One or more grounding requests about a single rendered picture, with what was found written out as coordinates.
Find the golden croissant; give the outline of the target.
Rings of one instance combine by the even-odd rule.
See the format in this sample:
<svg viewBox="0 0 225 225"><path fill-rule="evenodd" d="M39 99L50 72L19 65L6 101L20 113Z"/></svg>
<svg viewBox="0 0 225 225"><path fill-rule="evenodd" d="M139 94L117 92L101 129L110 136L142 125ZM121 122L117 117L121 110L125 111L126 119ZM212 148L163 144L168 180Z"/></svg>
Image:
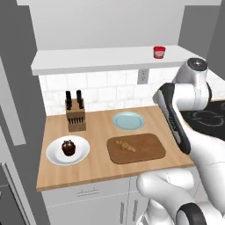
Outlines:
<svg viewBox="0 0 225 225"><path fill-rule="evenodd" d="M127 151L131 151L131 152L135 152L135 148L132 147L130 144L128 144L127 142L123 142L123 141L116 141L115 142L118 146L120 146L122 149L127 150Z"/></svg>

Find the brown wooden cutting board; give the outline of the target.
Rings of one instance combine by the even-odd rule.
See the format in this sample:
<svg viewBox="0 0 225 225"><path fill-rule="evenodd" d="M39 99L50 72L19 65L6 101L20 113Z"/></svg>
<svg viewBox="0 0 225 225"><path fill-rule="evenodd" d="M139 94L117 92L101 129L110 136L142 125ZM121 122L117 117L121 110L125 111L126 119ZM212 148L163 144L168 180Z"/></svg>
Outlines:
<svg viewBox="0 0 225 225"><path fill-rule="evenodd" d="M135 152L122 149L116 141L127 142L135 148ZM116 164L156 160L166 155L163 144L156 135L150 133L113 137L107 141L106 146L111 160Z"/></svg>

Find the red jam jar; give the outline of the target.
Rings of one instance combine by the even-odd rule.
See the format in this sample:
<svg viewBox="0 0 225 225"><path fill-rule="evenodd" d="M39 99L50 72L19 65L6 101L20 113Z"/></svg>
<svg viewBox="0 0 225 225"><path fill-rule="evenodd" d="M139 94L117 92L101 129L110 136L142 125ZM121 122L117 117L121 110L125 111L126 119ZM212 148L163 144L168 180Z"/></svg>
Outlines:
<svg viewBox="0 0 225 225"><path fill-rule="evenodd" d="M162 46L154 47L154 57L156 59L163 59L166 48Z"/></svg>

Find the grey tall cabinet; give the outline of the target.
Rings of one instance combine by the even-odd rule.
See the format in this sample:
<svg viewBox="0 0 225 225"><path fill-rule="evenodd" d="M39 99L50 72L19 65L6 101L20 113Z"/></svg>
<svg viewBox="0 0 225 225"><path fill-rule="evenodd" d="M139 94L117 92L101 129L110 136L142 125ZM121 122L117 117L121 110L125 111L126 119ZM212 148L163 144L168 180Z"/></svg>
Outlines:
<svg viewBox="0 0 225 225"><path fill-rule="evenodd" d="M0 162L8 167L25 225L50 225L36 190L46 121L39 78L31 69L36 53L29 7L0 0Z"/></svg>

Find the light blue plate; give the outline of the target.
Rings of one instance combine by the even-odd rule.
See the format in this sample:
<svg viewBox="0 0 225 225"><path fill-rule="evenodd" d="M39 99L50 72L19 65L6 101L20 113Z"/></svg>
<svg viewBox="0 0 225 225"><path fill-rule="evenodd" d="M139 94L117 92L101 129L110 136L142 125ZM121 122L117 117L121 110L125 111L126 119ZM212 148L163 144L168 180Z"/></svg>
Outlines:
<svg viewBox="0 0 225 225"><path fill-rule="evenodd" d="M144 126L144 118L136 112L120 112L113 116L112 123L121 129L136 130Z"/></svg>

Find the wooden knife block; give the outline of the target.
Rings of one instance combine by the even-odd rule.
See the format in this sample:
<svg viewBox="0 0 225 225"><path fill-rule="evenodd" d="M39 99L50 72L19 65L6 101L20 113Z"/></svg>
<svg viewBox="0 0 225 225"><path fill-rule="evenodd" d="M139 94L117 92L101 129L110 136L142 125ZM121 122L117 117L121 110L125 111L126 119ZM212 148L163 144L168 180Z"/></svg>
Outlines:
<svg viewBox="0 0 225 225"><path fill-rule="evenodd" d="M78 132L86 130L86 119L84 101L82 92L76 92L76 98L71 97L71 92L66 91L65 99L66 118L68 122L68 129L70 132Z"/></svg>

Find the chocolate cupcake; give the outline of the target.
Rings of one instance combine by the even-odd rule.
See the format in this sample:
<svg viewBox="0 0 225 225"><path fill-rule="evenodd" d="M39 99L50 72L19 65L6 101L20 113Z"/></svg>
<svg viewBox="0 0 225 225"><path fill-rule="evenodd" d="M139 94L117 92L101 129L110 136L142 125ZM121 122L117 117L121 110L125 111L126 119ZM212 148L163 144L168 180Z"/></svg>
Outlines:
<svg viewBox="0 0 225 225"><path fill-rule="evenodd" d="M65 156L73 156L76 152L76 145L73 141L64 141L62 144L62 151Z"/></svg>

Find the white plate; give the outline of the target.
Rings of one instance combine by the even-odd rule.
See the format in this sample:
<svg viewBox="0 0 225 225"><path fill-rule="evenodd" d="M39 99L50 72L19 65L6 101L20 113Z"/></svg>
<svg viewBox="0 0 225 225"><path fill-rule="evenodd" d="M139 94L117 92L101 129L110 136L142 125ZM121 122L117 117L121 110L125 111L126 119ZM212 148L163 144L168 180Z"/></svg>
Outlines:
<svg viewBox="0 0 225 225"><path fill-rule="evenodd" d="M66 156L62 151L62 144L65 141L72 141L75 146L75 154ZM47 159L56 165L69 166L80 163L88 156L90 152L90 144L81 136L66 135L52 141L46 151Z"/></svg>

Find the white drawer front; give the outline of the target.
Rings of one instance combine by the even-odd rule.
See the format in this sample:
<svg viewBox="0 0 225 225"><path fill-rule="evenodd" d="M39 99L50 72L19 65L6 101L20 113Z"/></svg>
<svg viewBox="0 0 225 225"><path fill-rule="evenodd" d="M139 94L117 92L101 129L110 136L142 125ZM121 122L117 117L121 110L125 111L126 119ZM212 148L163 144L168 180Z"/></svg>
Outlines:
<svg viewBox="0 0 225 225"><path fill-rule="evenodd" d="M120 178L98 183L90 183L87 185L76 185L43 191L41 194L45 205L47 207L53 207L65 203L126 193L128 190L129 178Z"/></svg>

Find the black hob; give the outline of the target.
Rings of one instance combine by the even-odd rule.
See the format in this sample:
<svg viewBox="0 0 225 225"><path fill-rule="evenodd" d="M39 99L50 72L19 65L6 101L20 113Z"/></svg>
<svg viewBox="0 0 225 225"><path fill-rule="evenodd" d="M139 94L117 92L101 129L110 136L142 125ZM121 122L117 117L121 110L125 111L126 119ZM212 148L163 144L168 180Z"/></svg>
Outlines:
<svg viewBox="0 0 225 225"><path fill-rule="evenodd" d="M212 101L202 111L181 114L193 130L225 141L225 100Z"/></svg>

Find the white cupboard door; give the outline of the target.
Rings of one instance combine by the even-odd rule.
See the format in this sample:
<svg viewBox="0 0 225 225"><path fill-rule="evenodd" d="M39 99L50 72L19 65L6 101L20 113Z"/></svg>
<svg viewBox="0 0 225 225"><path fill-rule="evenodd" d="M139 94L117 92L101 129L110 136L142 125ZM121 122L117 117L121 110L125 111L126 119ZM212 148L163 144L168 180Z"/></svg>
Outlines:
<svg viewBox="0 0 225 225"><path fill-rule="evenodd" d="M125 203L125 225L127 193L47 207L47 214L50 225L120 225L120 202Z"/></svg>
<svg viewBox="0 0 225 225"><path fill-rule="evenodd" d="M130 178L130 188L127 203L127 225L136 225L138 219L145 212L148 200L142 197L136 187L137 177Z"/></svg>

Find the grey range hood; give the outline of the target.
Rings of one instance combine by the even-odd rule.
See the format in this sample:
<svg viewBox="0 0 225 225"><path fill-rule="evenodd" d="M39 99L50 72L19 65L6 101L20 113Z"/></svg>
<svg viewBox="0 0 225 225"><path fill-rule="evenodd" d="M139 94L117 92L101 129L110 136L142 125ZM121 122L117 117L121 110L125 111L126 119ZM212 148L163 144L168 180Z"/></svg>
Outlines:
<svg viewBox="0 0 225 225"><path fill-rule="evenodd" d="M220 5L187 5L178 44L205 58L216 75L225 77L225 0Z"/></svg>

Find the grey wall outlet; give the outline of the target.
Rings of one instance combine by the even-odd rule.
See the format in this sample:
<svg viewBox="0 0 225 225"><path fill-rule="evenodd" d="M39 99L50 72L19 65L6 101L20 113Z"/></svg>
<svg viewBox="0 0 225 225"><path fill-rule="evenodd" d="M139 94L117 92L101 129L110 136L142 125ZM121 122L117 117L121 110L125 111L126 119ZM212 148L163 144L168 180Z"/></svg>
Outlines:
<svg viewBox="0 0 225 225"><path fill-rule="evenodd" d="M149 80L149 69L138 70L138 84L147 84Z"/></svg>

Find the white wall shelf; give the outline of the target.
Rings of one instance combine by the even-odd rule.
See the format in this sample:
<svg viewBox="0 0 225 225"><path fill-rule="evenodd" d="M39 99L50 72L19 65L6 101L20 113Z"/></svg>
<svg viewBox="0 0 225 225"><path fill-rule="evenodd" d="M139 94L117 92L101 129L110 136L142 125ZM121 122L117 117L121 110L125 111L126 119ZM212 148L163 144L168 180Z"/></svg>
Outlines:
<svg viewBox="0 0 225 225"><path fill-rule="evenodd" d="M180 46L166 46L163 59L155 59L153 47L115 47L38 51L31 65L34 76L151 69L180 66L197 54Z"/></svg>

